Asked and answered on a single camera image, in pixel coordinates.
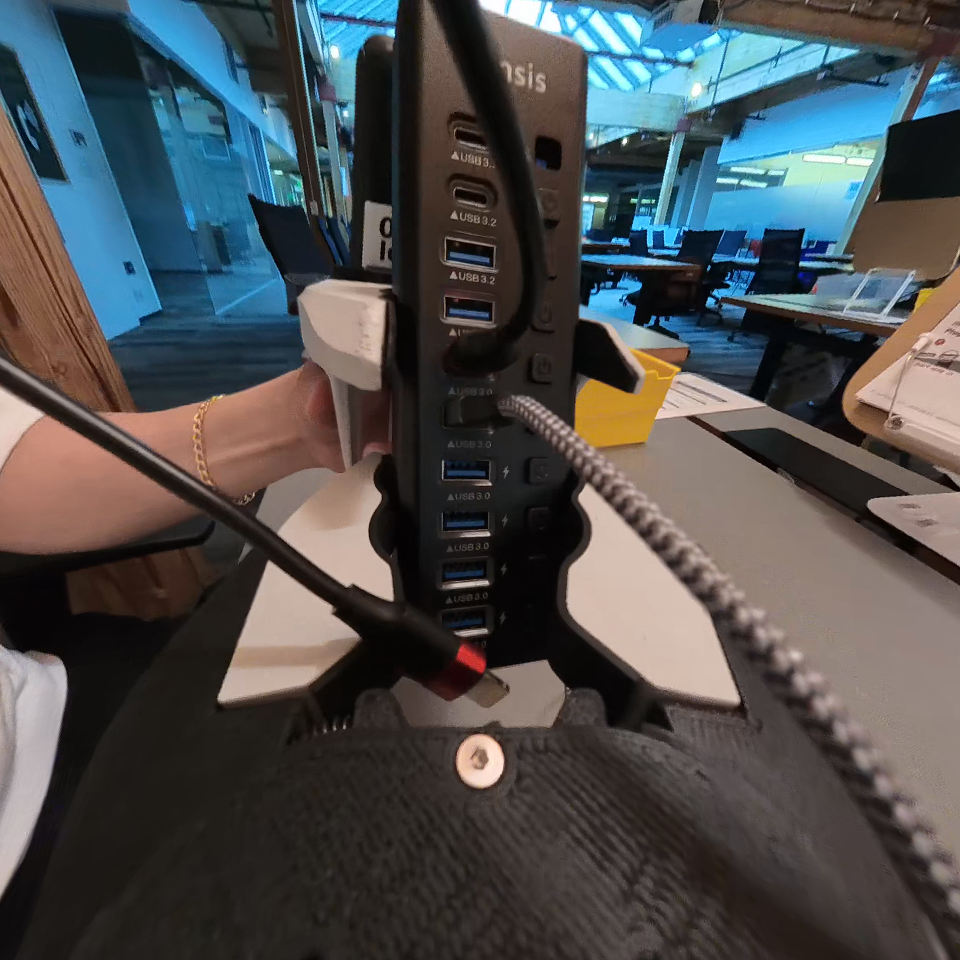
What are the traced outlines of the black mesh office chair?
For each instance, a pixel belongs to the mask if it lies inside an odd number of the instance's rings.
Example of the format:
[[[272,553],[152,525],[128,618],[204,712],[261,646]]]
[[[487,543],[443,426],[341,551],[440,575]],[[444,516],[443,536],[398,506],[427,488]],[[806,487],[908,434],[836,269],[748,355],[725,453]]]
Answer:
[[[766,227],[758,261],[744,296],[802,294],[801,255],[805,230]]]
[[[688,231],[680,242],[677,256],[664,260],[667,270],[647,271],[642,275],[639,289],[626,297],[626,303],[633,306],[635,326],[649,327],[679,340],[679,334],[667,329],[664,321],[680,316],[702,319],[710,294],[708,278],[722,236],[723,230]]]

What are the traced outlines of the black usb hub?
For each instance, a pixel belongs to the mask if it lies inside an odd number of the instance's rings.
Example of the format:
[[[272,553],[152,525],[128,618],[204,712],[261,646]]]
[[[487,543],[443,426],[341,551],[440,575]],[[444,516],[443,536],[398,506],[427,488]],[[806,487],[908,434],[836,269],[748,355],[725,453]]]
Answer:
[[[574,479],[521,423],[466,428],[459,401],[530,396],[573,419],[579,320],[586,51],[474,6],[532,166],[545,233],[543,300],[496,372],[452,372],[466,334],[498,330],[522,300],[523,254],[490,138],[430,2],[399,2],[392,48],[393,458],[404,594],[486,648],[492,666],[546,657],[558,581],[575,546]]]

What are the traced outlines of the illustrated instruction board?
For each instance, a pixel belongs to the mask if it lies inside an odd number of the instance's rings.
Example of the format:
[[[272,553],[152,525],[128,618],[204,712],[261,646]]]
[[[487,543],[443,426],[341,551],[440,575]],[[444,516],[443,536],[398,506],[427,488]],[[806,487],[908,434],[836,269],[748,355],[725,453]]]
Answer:
[[[947,472],[959,470],[959,270],[851,378],[846,420]]]

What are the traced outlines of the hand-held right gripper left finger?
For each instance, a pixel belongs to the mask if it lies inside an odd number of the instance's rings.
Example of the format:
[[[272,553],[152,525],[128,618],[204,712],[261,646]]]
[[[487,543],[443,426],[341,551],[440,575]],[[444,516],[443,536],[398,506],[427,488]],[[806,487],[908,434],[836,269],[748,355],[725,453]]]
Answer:
[[[289,546],[345,585],[394,598],[390,564],[371,543],[381,504],[372,477],[333,477],[279,527]],[[330,604],[268,562],[218,694],[221,707],[308,690],[358,642]]]

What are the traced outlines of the black high-back chair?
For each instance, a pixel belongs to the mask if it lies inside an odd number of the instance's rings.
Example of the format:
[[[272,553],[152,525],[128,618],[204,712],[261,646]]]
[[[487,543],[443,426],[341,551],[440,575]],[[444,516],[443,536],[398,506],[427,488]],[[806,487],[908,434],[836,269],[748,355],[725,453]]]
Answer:
[[[262,242],[281,275],[287,312],[298,313],[304,290],[317,282],[346,279],[348,265],[329,230],[300,205],[280,205],[247,194]]]

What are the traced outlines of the person's left hand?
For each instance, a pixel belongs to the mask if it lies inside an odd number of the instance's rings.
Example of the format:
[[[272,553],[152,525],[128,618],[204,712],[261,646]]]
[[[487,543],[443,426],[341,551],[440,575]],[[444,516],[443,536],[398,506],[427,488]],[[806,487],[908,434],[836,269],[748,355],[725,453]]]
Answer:
[[[340,437],[333,390],[327,373],[312,361],[305,361],[294,378],[294,421],[314,467],[342,474],[354,461],[346,462]],[[358,431],[363,459],[371,454],[390,454],[391,399],[385,390],[361,390],[351,427]]]

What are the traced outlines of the black monitor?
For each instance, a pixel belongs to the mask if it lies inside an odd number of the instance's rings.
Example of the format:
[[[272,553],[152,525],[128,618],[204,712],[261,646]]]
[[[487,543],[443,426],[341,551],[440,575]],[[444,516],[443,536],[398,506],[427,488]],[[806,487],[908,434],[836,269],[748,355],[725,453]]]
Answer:
[[[959,110],[890,126],[879,175],[879,202],[959,197]]]

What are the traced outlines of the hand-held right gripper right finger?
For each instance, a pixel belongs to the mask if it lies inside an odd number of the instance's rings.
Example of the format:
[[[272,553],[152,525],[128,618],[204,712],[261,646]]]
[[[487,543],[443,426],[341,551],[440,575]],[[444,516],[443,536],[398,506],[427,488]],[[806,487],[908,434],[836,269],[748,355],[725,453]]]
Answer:
[[[710,614],[589,485],[573,497],[585,544],[559,597],[576,627],[678,706],[741,713],[738,684]]]

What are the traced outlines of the yellow plastic bin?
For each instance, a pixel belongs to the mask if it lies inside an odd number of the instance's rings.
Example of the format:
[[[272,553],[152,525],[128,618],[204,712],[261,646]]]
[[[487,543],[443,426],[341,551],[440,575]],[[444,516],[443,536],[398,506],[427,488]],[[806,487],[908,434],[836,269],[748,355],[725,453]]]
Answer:
[[[597,449],[644,444],[680,368],[644,351],[628,348],[644,369],[639,393],[630,393],[594,379],[579,388],[574,426]]]

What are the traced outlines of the printed paper sheet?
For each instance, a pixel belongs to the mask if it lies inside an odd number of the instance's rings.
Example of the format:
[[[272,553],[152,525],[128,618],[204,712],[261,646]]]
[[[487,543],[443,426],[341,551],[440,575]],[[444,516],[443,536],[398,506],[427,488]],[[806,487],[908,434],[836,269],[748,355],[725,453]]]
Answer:
[[[762,401],[747,394],[697,374],[681,371],[674,376],[655,419],[691,419],[763,406]]]

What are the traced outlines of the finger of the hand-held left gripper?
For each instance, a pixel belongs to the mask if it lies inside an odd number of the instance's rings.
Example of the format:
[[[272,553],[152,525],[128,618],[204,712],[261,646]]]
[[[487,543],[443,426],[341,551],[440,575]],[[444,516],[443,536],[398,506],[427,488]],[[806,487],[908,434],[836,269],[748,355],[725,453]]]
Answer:
[[[642,363],[611,324],[579,318],[573,340],[573,385],[577,397],[590,381],[624,394],[642,391],[646,373]]]
[[[391,345],[392,289],[386,284],[325,279],[297,300],[304,357],[326,374],[343,466],[389,440],[385,371]]]

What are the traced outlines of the wooden panel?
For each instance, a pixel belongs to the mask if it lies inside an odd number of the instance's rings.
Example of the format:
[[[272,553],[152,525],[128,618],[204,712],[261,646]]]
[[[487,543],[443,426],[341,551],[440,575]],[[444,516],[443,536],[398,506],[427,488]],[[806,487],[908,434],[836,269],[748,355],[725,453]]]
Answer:
[[[1,109],[1,339],[28,371],[99,412],[134,412],[42,187]],[[187,615],[209,582],[196,548],[66,576],[74,614],[144,620]]]

